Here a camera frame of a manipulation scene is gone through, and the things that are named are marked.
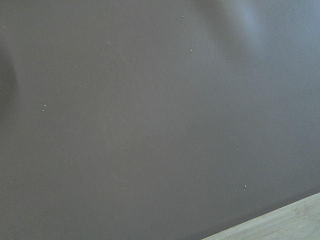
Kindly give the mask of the wooden cutting board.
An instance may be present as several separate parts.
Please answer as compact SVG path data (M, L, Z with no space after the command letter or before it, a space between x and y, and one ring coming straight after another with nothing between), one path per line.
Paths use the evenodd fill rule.
M211 236L207 240L318 240L320 194L303 198Z

